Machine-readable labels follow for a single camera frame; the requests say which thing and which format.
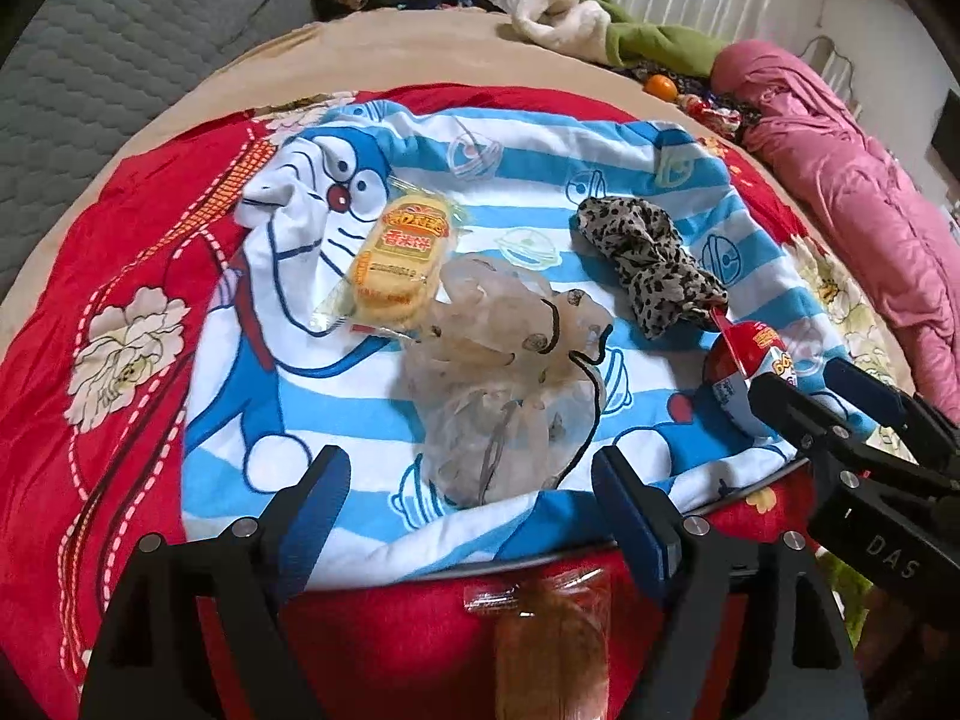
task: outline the orange fruit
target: orange fruit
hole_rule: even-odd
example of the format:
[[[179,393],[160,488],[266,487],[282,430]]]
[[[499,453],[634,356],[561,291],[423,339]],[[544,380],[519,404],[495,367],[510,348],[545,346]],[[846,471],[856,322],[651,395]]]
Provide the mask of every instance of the orange fruit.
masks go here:
[[[660,98],[665,103],[673,103],[678,95],[677,85],[667,76],[661,76],[660,74],[650,76],[647,82],[643,84],[643,90],[648,95],[654,95],[655,98]]]

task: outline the green towel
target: green towel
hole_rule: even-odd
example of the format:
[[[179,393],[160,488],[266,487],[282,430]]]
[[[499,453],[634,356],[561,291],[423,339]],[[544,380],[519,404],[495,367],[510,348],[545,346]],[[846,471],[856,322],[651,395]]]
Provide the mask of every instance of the green towel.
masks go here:
[[[860,640],[860,634],[863,632],[863,624],[867,621],[867,615],[870,610],[864,604],[867,593],[874,584],[860,576],[856,571],[849,567],[843,560],[830,552],[824,552],[817,559],[824,575],[827,576],[827,584],[830,589],[840,596],[843,602],[843,624],[847,629],[847,636],[850,642],[856,648]]]
[[[607,60],[613,67],[630,67],[647,58],[674,73],[706,79],[713,69],[713,60],[728,45],[689,26],[638,22],[612,0],[593,1],[611,17]]]

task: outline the pink blanket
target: pink blanket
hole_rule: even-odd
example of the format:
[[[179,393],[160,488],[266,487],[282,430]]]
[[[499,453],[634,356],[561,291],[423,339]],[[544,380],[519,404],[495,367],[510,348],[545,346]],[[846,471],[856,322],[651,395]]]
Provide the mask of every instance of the pink blanket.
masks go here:
[[[960,247],[880,141],[797,57],[758,40],[713,65],[712,88],[752,103],[744,138],[817,215],[904,348],[917,389],[960,420]]]

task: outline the gray quilted mattress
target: gray quilted mattress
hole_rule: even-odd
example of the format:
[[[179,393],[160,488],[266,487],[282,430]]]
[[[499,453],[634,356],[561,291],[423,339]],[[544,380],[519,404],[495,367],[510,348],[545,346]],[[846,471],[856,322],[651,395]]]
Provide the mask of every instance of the gray quilted mattress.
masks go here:
[[[310,0],[47,0],[0,68],[0,298],[123,142]]]

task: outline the candy wrapper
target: candy wrapper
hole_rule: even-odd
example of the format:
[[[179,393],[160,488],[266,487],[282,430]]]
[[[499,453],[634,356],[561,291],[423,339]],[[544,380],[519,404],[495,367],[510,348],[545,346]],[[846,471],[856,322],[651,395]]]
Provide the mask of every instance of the candy wrapper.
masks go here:
[[[605,720],[610,583],[602,570],[468,590],[464,608],[497,618],[496,720]]]
[[[763,322],[734,324],[719,310],[714,310],[712,317],[720,328],[720,338],[707,353],[704,376],[713,387],[713,396],[733,424],[748,436],[774,437],[776,433],[750,410],[747,392],[755,377],[768,372],[797,384],[797,370],[784,340]]]
[[[740,129],[742,119],[739,111],[715,107],[698,95],[680,95],[676,103],[678,108],[695,122],[712,129],[724,138],[733,140]]]
[[[387,204],[346,276],[315,309],[311,326],[347,319],[376,332],[419,328],[440,287],[440,266],[456,247],[463,212],[439,194],[394,179]]]

